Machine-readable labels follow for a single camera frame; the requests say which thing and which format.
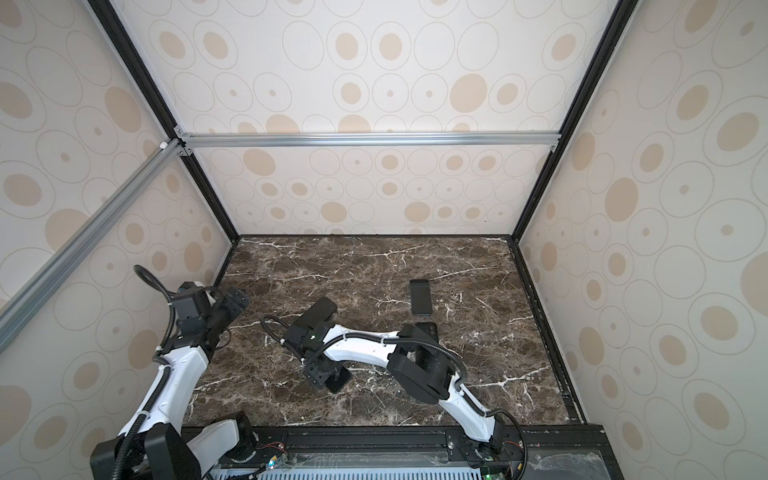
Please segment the blue phone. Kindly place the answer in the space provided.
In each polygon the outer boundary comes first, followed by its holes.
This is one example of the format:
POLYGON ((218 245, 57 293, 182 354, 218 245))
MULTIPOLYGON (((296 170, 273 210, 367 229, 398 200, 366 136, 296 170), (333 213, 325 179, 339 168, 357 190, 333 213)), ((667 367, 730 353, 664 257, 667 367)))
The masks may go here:
POLYGON ((433 313, 430 282, 412 279, 409 282, 411 313, 415 316, 431 316, 433 313))

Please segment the black phone case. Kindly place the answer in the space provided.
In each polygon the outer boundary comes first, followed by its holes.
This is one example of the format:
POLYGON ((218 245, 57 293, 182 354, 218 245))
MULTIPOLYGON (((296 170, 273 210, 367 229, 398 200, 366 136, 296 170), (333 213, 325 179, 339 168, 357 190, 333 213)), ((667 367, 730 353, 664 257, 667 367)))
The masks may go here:
POLYGON ((434 342, 439 341, 438 328, 434 322, 417 322, 415 326, 427 334, 434 342))

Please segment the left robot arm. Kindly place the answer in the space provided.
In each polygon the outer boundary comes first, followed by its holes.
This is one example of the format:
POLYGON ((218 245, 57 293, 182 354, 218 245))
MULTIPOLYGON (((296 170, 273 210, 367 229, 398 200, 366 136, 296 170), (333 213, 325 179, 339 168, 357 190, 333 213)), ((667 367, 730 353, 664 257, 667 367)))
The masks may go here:
POLYGON ((222 290, 185 282, 175 292, 143 266, 134 268, 161 293, 169 308, 166 332, 155 349, 156 377, 136 413, 111 440, 90 456, 96 479, 201 479, 226 457, 235 463, 256 454, 256 436, 247 416, 236 412, 204 427, 190 440, 182 423, 195 387, 207 370, 221 336, 248 307, 238 288, 222 290))

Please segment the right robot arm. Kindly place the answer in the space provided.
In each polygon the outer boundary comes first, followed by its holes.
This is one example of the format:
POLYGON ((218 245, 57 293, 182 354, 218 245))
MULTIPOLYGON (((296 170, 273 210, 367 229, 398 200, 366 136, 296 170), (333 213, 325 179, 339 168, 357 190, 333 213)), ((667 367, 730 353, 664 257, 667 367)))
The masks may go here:
POLYGON ((381 367, 410 397, 439 406, 458 422, 480 462, 500 459, 508 453, 506 447, 513 445, 522 458, 506 477, 521 479, 526 473, 528 450, 521 425, 510 412, 488 409, 474 396, 465 384, 466 365, 440 344, 431 323, 375 333, 349 329, 332 319, 287 324, 269 314, 260 325, 300 361, 314 385, 338 393, 351 379, 347 362, 381 367))

